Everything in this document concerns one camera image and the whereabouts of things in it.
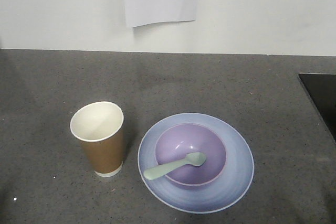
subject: plastic spoon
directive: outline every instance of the plastic spoon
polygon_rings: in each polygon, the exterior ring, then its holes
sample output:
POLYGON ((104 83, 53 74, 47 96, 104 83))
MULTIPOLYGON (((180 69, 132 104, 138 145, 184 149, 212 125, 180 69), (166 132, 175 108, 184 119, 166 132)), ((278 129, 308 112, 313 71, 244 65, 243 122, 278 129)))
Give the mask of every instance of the plastic spoon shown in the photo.
POLYGON ((143 176, 146 179, 153 180, 156 178, 160 178, 163 175, 181 167, 184 165, 194 165, 194 166, 201 166, 206 160, 206 156, 202 152, 192 152, 188 153, 185 158, 176 160, 173 162, 169 162, 163 165, 154 166, 149 168, 143 172, 143 176))

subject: white wall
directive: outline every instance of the white wall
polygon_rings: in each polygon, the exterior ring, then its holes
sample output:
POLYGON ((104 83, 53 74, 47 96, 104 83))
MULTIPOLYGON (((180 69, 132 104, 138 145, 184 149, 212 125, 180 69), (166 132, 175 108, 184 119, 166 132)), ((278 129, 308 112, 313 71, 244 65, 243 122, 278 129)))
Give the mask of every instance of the white wall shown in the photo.
POLYGON ((197 20, 126 28, 123 0, 0 0, 0 47, 336 56, 336 0, 199 0, 197 20))

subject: paper cup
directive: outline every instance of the paper cup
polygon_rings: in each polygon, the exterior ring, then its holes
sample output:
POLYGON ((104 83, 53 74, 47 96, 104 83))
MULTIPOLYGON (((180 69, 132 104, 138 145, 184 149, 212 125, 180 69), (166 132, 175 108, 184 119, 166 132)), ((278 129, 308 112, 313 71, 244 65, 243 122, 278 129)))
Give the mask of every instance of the paper cup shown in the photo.
POLYGON ((122 110, 112 102, 95 102, 78 110, 70 121, 72 134, 101 177, 117 174, 124 159, 122 110))

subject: bowl rim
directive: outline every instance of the bowl rim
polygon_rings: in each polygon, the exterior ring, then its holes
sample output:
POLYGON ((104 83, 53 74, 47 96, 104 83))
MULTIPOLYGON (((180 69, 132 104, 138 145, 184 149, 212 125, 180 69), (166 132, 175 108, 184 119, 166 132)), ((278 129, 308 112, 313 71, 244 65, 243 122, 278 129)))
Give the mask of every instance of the bowl rim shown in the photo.
POLYGON ((156 147, 157 147, 157 144, 158 144, 159 140, 161 139, 162 135, 163 135, 164 133, 166 133, 167 131, 171 130, 172 128, 175 128, 175 127, 178 127, 178 126, 181 126, 181 125, 196 125, 196 126, 200 126, 200 127, 202 127, 202 128, 207 129, 208 131, 212 132, 215 136, 217 136, 217 138, 220 140, 220 142, 221 142, 221 144, 222 144, 222 146, 223 146, 223 148, 224 148, 224 153, 225 153, 224 165, 223 165, 222 169, 219 171, 219 173, 216 174, 215 177, 211 178, 210 180, 208 180, 208 181, 206 181, 206 182, 199 183, 199 184, 188 184, 188 183, 184 183, 184 182, 181 182, 181 181, 178 181, 178 180, 172 178, 172 177, 169 176, 168 174, 166 174, 165 177, 168 178, 168 179, 170 179, 172 182, 177 183, 177 184, 182 185, 182 186, 204 186, 204 185, 207 185, 207 184, 213 182, 215 179, 217 179, 217 178, 221 175, 221 173, 223 173, 223 170, 224 170, 225 167, 226 167, 225 164, 226 164, 226 160, 227 160, 227 152, 226 152, 225 144, 223 143, 222 138, 221 138, 220 136, 218 136, 218 134, 216 134, 213 130, 211 130, 211 129, 209 129, 208 127, 205 127, 205 126, 203 126, 203 125, 201 125, 201 124, 198 124, 198 123, 179 123, 179 124, 176 124, 176 125, 170 127, 169 129, 165 130, 164 132, 162 132, 161 135, 157 138, 157 140, 156 140, 156 142, 155 142, 154 157, 155 157, 156 165, 159 165, 159 163, 158 163, 158 159, 157 159, 157 156, 156 156, 156 147))

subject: plate rim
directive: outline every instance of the plate rim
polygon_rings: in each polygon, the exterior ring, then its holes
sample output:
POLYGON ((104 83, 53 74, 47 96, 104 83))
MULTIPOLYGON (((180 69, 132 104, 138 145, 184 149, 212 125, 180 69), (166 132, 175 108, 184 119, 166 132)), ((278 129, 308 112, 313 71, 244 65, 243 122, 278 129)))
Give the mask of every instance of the plate rim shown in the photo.
POLYGON ((139 170, 139 173, 140 173, 140 176, 141 176, 141 179, 142 181, 144 182, 144 184, 146 185, 147 189, 151 192, 152 195, 154 195, 159 201, 161 201, 162 203, 164 203, 165 205, 171 207, 171 208, 174 208, 176 210, 179 210, 179 211, 182 211, 182 212, 187 212, 189 214, 211 214, 211 213, 214 213, 214 212, 219 212, 219 211, 222 211, 226 208, 229 208, 231 207, 232 205, 234 205, 235 203, 237 203, 238 201, 240 201, 244 196, 245 194, 247 193, 247 191, 249 190, 251 184, 252 184, 252 181, 253 181, 253 177, 254 177, 254 171, 255 171, 255 165, 254 165, 254 158, 253 158, 253 154, 252 154, 252 151, 249 147, 249 145, 247 144, 246 140, 243 138, 243 136, 234 128, 232 127, 230 124, 226 123, 225 121, 219 119, 219 118, 216 118, 212 115, 208 115, 208 114, 203 114, 203 113, 196 113, 196 112, 186 112, 186 113, 178 113, 178 114, 173 114, 173 115, 170 115, 170 116, 167 116, 159 121, 157 121, 155 124, 153 124, 148 130, 147 132, 144 134, 141 142, 140 142, 140 145, 139 145, 139 148, 138 148, 138 170, 139 170), (211 118, 214 118, 216 120, 219 120, 221 121, 222 123, 228 125, 230 128, 232 128, 240 137, 241 139, 244 140, 248 150, 249 150, 249 153, 250 153, 250 157, 251 157, 251 161, 252 161, 252 171, 251 171, 251 178, 250 178, 250 181, 246 187, 246 189, 244 190, 244 192, 236 199, 234 200, 231 204, 229 205, 226 205, 225 207, 222 207, 222 208, 218 208, 218 209, 214 209, 214 210, 210 210, 210 211, 191 211, 191 210, 186 210, 186 209, 182 209, 182 208, 179 208, 179 207, 175 207, 171 204, 169 204, 168 202, 164 201, 163 199, 161 199, 158 195, 156 195, 156 193, 148 186, 148 184, 146 183, 145 181, 145 178, 143 177, 142 173, 141 173, 141 170, 140 170, 140 162, 139 162, 139 154, 140 154, 140 149, 141 149, 141 146, 142 146, 142 143, 145 139, 145 137, 147 136, 147 134, 157 125, 159 124, 160 122, 162 122, 163 120, 167 120, 173 116, 177 116, 177 115, 183 115, 183 114, 197 114, 197 115, 202 115, 202 116, 209 116, 211 118))

